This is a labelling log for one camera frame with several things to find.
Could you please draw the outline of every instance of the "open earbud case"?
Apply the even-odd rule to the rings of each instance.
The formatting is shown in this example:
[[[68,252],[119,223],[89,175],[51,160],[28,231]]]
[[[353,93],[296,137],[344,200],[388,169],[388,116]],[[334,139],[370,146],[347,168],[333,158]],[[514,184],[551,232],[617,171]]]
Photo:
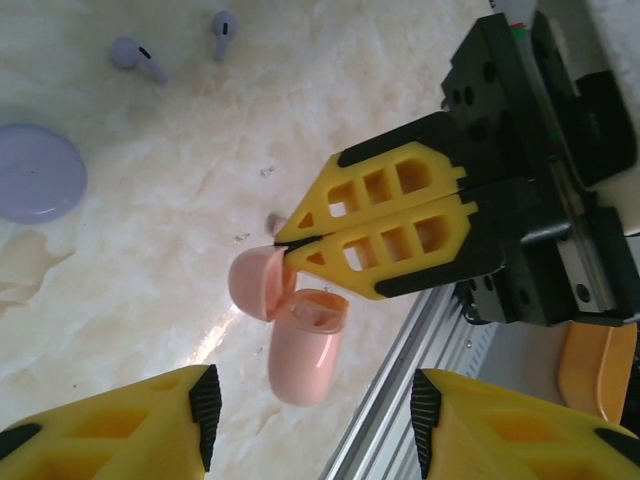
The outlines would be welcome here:
[[[324,290],[296,291],[297,273],[284,266],[285,247],[241,253],[229,271],[237,307],[273,323],[269,382],[283,402],[309,407],[328,395],[349,303]]]

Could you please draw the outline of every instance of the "small debris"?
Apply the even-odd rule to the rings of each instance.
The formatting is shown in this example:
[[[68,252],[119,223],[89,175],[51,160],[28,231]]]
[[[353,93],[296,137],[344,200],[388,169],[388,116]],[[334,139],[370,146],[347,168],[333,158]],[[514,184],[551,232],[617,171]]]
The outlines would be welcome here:
[[[270,213],[267,217],[265,225],[267,227],[267,233],[272,237],[275,237],[280,230],[287,224],[287,218],[277,213]]]
[[[250,233],[243,233],[241,235],[236,235],[236,238],[234,239],[236,243],[242,243],[244,242],[247,238],[249,238],[251,236]]]
[[[273,172],[276,171],[276,167],[263,168],[260,170],[260,176],[262,178],[269,178]]]

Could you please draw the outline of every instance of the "lavender plastic disc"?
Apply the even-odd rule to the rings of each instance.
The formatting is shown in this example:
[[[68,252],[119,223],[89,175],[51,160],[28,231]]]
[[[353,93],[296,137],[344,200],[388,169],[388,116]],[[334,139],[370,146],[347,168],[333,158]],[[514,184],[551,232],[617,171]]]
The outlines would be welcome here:
[[[66,138],[43,127],[0,127],[0,217],[22,224],[69,213],[87,189],[87,169]]]

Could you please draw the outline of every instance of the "white earbud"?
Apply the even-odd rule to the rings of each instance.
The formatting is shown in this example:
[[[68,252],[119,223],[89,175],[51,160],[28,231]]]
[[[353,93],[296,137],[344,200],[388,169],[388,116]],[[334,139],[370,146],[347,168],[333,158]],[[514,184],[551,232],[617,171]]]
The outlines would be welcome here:
[[[213,33],[218,36],[216,59],[224,60],[229,42],[238,31],[238,22],[231,12],[218,12],[213,17]]]
[[[116,38],[111,46],[111,58],[116,65],[125,69],[135,68],[138,64],[142,64],[147,67],[156,82],[161,85],[167,83],[167,76],[160,65],[133,38]]]

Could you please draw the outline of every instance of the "white marble countertop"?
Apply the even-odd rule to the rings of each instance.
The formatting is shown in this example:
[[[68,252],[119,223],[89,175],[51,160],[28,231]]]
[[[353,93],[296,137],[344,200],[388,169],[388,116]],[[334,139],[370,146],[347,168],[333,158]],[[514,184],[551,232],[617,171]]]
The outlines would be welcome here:
[[[210,22],[240,22],[225,63]],[[232,305],[232,259],[267,244],[328,156],[438,109],[485,0],[0,0],[0,120],[72,140],[89,189],[69,216],[0,221],[0,428],[192,363],[216,363],[211,478],[316,478],[413,296],[352,299],[330,398],[281,404],[270,327]],[[108,61],[130,35],[165,87]],[[319,287],[319,282],[308,281]]]

